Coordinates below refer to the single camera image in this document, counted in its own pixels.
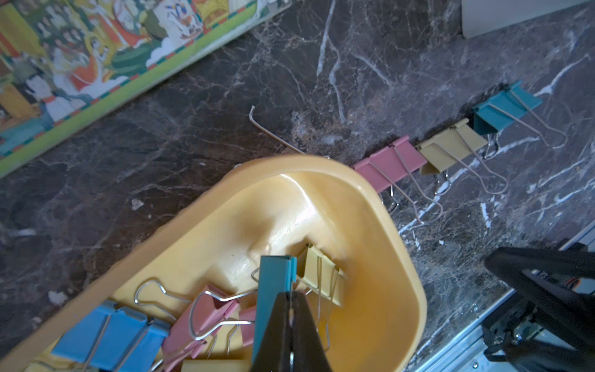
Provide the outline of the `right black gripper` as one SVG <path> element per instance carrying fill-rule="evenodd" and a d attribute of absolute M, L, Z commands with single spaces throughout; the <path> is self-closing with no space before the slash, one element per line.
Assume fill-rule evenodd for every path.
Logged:
<path fill-rule="evenodd" d="M 515 293 L 482 323 L 484 356 L 517 371 L 592 371 L 594 297 L 571 284 L 594 277 L 594 254 L 501 247 L 485 267 Z"/>

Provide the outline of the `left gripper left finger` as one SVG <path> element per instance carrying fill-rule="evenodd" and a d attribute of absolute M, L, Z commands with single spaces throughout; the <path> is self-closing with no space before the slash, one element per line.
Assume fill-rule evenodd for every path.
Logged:
<path fill-rule="evenodd" d="M 269 317 L 251 371 L 292 371 L 291 294 L 280 293 Z"/>

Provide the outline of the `yellow plastic storage tray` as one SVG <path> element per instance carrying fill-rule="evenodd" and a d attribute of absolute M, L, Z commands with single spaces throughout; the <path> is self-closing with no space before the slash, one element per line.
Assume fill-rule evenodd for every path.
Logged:
<path fill-rule="evenodd" d="M 15 347 L 1 369 L 21 371 L 48 359 L 81 317 L 105 299 L 133 306 L 145 281 L 191 297 L 209 282 L 246 291 L 256 285 L 250 276 L 263 255 L 299 255 L 307 243 L 347 276 L 338 289 L 342 306 L 322 314 L 332 369 L 403 370 L 427 318 L 404 242 L 368 181 L 338 162 L 305 155 L 263 158 L 229 172 Z"/>

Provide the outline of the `teal binder clip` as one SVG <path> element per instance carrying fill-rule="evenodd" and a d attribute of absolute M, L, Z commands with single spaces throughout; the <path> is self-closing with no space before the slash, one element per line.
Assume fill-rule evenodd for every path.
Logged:
<path fill-rule="evenodd" d="M 485 160 L 490 160 L 500 153 L 502 149 L 499 142 L 500 135 L 514 123 L 533 132 L 550 149 L 565 147 L 568 142 L 565 132 L 550 126 L 537 114 L 535 109 L 542 105 L 543 101 L 523 89 L 521 84 L 521 82 L 515 82 L 505 85 L 502 91 L 473 107 L 472 127 L 477 134 L 487 140 L 487 147 L 483 153 Z M 562 136 L 562 142 L 557 145 L 550 144 L 541 130 L 525 122 L 523 118 L 527 115 L 531 115 L 546 130 Z"/>
<path fill-rule="evenodd" d="M 274 303 L 279 294 L 291 291 L 297 276 L 294 256 L 262 256 L 258 273 L 257 307 L 252 363 L 255 364 Z"/>

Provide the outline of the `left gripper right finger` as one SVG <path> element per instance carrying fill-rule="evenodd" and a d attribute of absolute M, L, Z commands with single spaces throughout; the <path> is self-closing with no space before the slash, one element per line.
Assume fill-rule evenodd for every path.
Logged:
<path fill-rule="evenodd" d="M 305 294 L 291 293 L 291 371 L 331 371 Z"/>

